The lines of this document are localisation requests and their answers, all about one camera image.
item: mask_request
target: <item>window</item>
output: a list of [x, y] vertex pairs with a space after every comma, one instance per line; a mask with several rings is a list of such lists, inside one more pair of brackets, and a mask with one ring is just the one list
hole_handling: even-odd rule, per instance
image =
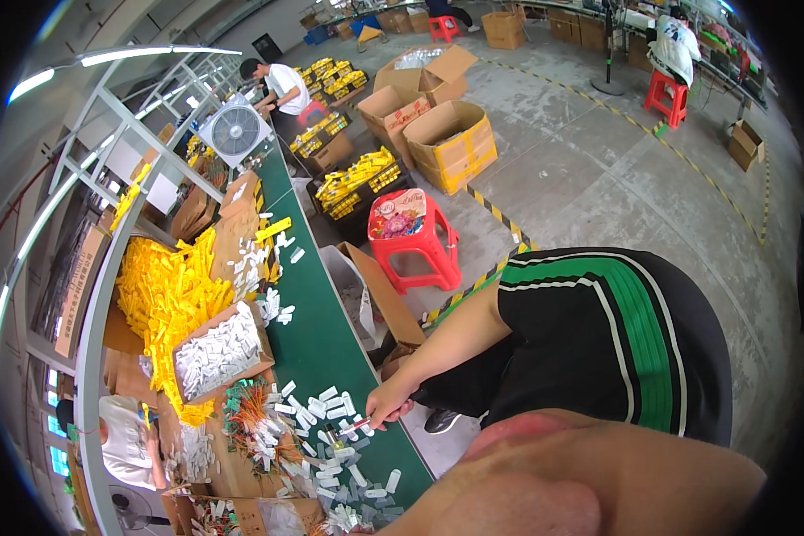
[[54, 467], [54, 473], [68, 477], [68, 455], [64, 450], [60, 450], [57, 447], [51, 447], [50, 463]]
[[66, 433], [60, 430], [60, 421], [53, 415], [48, 415], [48, 430], [60, 437], [67, 437]]

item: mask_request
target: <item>black sneaker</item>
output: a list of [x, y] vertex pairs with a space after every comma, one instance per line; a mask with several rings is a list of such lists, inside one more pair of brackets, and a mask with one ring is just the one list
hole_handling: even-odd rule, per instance
[[426, 419], [426, 424], [423, 428], [427, 434], [436, 436], [452, 428], [457, 420], [461, 417], [461, 413], [451, 412], [448, 409], [436, 409], [429, 418]]

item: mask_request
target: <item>red plastic stool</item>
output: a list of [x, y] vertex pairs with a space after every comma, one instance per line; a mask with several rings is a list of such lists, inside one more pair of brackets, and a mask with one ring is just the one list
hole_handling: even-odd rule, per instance
[[[447, 248], [438, 239], [436, 224], [447, 232]], [[461, 284], [456, 248], [459, 233], [450, 227], [438, 204], [426, 192], [411, 188], [379, 197], [372, 203], [368, 227], [375, 259], [397, 293], [404, 295], [409, 287], [426, 285], [451, 291]], [[409, 277], [396, 273], [390, 265], [390, 256], [408, 251], [423, 255], [433, 273]]]
[[[667, 94], [666, 86], [673, 89], [672, 97]], [[643, 103], [646, 110], [649, 110], [650, 106], [665, 113], [670, 128], [678, 129], [679, 123], [687, 117], [687, 86], [676, 83], [675, 80], [655, 69], [653, 80], [649, 83], [649, 91], [646, 92], [646, 101]]]
[[325, 109], [325, 105], [323, 105], [318, 100], [311, 100], [310, 103], [307, 105], [306, 108], [303, 109], [300, 115], [297, 117], [297, 121], [301, 126], [307, 125], [307, 119], [310, 118], [311, 115], [315, 112], [321, 112], [322, 117], [327, 116], [327, 109]]
[[[447, 27], [447, 21], [452, 23], [451, 28]], [[432, 33], [432, 43], [439, 38], [444, 38], [448, 43], [451, 43], [454, 35], [461, 37], [459, 22], [456, 21], [452, 16], [429, 18], [429, 32]]]

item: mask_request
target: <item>small cardboard box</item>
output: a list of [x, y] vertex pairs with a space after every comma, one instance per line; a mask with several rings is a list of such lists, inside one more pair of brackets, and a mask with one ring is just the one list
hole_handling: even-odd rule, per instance
[[574, 13], [562, 9], [548, 8], [551, 21], [551, 34], [562, 41], [580, 45], [580, 21]]
[[333, 139], [322, 150], [303, 162], [311, 172], [321, 173], [352, 153], [354, 153], [354, 146], [343, 131], [333, 136]]
[[409, 15], [411, 27], [414, 28], [415, 34], [428, 34], [429, 33], [429, 14], [418, 13], [417, 15]]
[[[419, 49], [445, 49], [440, 56], [422, 69], [396, 69], [396, 61]], [[396, 86], [425, 93], [429, 104], [460, 99], [467, 91], [465, 71], [477, 62], [477, 57], [458, 45], [447, 44], [415, 46], [399, 54], [375, 74], [375, 91], [385, 86]]]
[[744, 119], [739, 119], [733, 127], [727, 150], [744, 171], [755, 161], [766, 159], [766, 143]]
[[628, 64], [632, 67], [636, 67], [640, 70], [644, 70], [647, 73], [651, 73], [655, 70], [653, 65], [649, 62], [649, 58], [646, 57], [646, 53], [649, 51], [649, 45], [646, 44], [646, 38], [630, 33], [628, 35]]
[[580, 44], [584, 48], [604, 52], [607, 50], [607, 36], [604, 23], [590, 17], [578, 17]]
[[[217, 501], [232, 502], [235, 510], [235, 523], [241, 529], [242, 536], [267, 536], [268, 531], [265, 529], [265, 520], [262, 516], [262, 507], [264, 505], [289, 504], [297, 516], [301, 518], [304, 534], [313, 533], [325, 520], [322, 504], [317, 499], [218, 498], [183, 494], [176, 494], [173, 499], [176, 501], [176, 511], [182, 530], [193, 528], [191, 520], [200, 520], [193, 502], [197, 499], [214, 501], [215, 503]], [[228, 509], [224, 509], [224, 516], [229, 515], [229, 513]]]
[[339, 39], [341, 41], [347, 41], [348, 39], [354, 37], [352, 21], [341, 22], [337, 27], [337, 34], [339, 34]]
[[369, 353], [373, 364], [376, 359], [380, 363], [387, 355], [400, 352], [402, 352], [401, 355], [405, 355], [409, 349], [422, 345], [426, 341], [426, 335], [423, 334], [417, 320], [402, 302], [402, 298], [396, 293], [396, 289], [387, 279], [378, 262], [348, 242], [340, 243], [337, 245], [337, 249], [352, 260], [357, 271], [364, 277], [372, 303], [384, 316], [384, 322], [394, 337], [392, 348], [382, 347]]
[[420, 172], [445, 194], [456, 193], [497, 160], [489, 118], [469, 102], [438, 105], [411, 122], [403, 134]]
[[254, 205], [252, 194], [258, 181], [259, 177], [253, 172], [246, 172], [232, 181], [232, 184], [226, 188], [224, 202], [221, 203], [220, 210], [218, 210], [220, 217], [231, 218], [242, 210], [251, 210]]
[[212, 400], [213, 398], [217, 398], [219, 394], [223, 394], [226, 389], [232, 387], [232, 385], [243, 378], [252, 378], [258, 375], [262, 370], [268, 369], [271, 365], [274, 364], [274, 357], [271, 354], [271, 343], [268, 342], [268, 334], [265, 332], [265, 327], [262, 326], [262, 315], [259, 311], [259, 306], [251, 301], [242, 300], [247, 306], [250, 308], [250, 311], [253, 313], [253, 320], [256, 324], [256, 332], [259, 334], [259, 341], [260, 341], [260, 351], [259, 355], [254, 359], [254, 363], [249, 366], [246, 370], [241, 372], [240, 374], [236, 374], [236, 376], [227, 378], [226, 382], [217, 387], [212, 388], [212, 390], [208, 391], [207, 393], [201, 394], [192, 400], [188, 400], [185, 398], [184, 392], [184, 385], [182, 384], [182, 377], [179, 374], [178, 369], [176, 368], [176, 354], [182, 347], [190, 342], [192, 339], [198, 339], [203, 337], [208, 333], [208, 330], [212, 327], [218, 327], [223, 321], [229, 320], [232, 316], [236, 316], [238, 314], [238, 308], [236, 304], [232, 304], [231, 306], [227, 307], [226, 309], [220, 311], [214, 318], [209, 320], [208, 322], [204, 323], [202, 326], [198, 327], [192, 334], [185, 337], [185, 339], [178, 344], [175, 348], [173, 348], [173, 370], [176, 372], [176, 386], [179, 388], [179, 396], [182, 397], [182, 402], [189, 406], [199, 406]]
[[524, 45], [524, 28], [515, 13], [495, 11], [482, 16], [482, 30], [491, 48], [515, 50]]
[[430, 108], [421, 92], [395, 86], [381, 88], [357, 104], [369, 131], [401, 156], [408, 169], [414, 169], [414, 158], [402, 130]]

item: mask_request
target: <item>lip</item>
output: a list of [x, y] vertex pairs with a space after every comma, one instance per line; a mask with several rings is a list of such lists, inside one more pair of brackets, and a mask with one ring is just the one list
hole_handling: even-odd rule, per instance
[[461, 461], [476, 458], [483, 450], [503, 440], [520, 436], [549, 436], [559, 431], [581, 428], [549, 413], [520, 413], [488, 426], [473, 440]]

